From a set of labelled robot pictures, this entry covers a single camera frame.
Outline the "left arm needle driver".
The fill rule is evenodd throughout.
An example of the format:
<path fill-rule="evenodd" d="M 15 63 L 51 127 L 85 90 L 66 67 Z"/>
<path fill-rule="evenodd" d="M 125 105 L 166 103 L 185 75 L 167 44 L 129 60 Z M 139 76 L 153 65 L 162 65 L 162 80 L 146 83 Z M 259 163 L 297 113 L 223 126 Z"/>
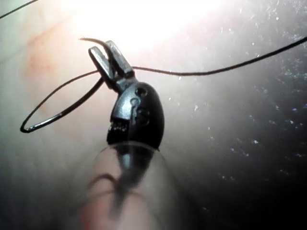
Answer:
<path fill-rule="evenodd" d="M 157 150 L 164 128 L 165 117 L 157 91 L 137 80 L 124 83 L 111 112 L 107 143 L 134 141 Z"/>

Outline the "left arm needle driver jaw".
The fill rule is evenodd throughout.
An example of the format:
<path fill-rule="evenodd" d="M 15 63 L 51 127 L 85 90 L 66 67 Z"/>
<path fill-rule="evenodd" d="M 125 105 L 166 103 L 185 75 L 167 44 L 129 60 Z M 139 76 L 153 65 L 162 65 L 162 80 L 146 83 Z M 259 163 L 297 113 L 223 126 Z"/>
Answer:
<path fill-rule="evenodd" d="M 109 60 L 96 46 L 88 49 L 89 56 L 109 89 L 115 89 L 114 72 Z"/>
<path fill-rule="evenodd" d="M 135 82 L 135 72 L 118 46 L 111 40 L 106 41 L 109 47 L 108 59 L 106 60 L 107 84 L 130 84 Z"/>

